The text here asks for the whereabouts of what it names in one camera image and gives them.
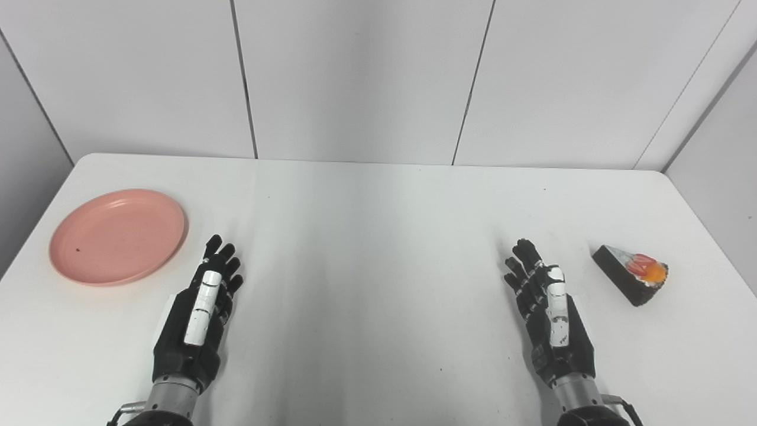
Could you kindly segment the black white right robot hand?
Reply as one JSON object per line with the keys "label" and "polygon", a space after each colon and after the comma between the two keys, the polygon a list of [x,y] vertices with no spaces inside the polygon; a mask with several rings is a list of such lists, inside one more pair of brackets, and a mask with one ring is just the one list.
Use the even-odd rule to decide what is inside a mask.
{"label": "black white right robot hand", "polygon": [[546,264],[528,239],[519,239],[504,263],[509,272],[503,279],[525,322],[536,374],[546,385],[567,376],[594,379],[594,345],[559,265]]}

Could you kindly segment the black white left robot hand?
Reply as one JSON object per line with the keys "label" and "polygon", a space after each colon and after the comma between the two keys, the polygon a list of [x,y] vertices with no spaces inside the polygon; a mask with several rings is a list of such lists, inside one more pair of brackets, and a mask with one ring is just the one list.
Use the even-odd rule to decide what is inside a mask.
{"label": "black white left robot hand", "polygon": [[206,243],[191,283],[179,292],[155,343],[152,380],[192,381],[202,393],[220,370],[220,343],[233,299],[244,279],[232,243],[215,234]]}

